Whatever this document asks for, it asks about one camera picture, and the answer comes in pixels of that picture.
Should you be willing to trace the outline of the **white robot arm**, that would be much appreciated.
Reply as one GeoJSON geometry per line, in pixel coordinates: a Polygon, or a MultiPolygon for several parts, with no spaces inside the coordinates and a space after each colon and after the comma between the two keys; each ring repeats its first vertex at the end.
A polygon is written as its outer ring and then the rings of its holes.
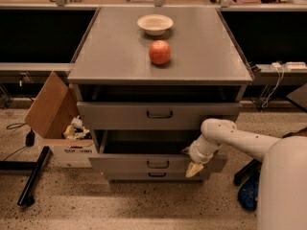
{"type": "Polygon", "coordinates": [[[307,230],[307,137],[276,138],[207,119],[200,137],[185,149],[191,158],[186,175],[200,172],[223,145],[262,163],[256,230],[307,230]]]}

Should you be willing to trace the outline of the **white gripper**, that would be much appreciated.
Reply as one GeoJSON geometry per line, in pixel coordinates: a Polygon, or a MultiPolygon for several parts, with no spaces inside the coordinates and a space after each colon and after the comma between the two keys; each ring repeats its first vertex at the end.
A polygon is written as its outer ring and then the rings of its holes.
{"type": "Polygon", "coordinates": [[[220,147],[219,143],[208,141],[201,135],[189,147],[184,148],[181,153],[189,154],[193,161],[189,163],[185,175],[190,178],[199,173],[203,164],[208,163],[220,147]]]}

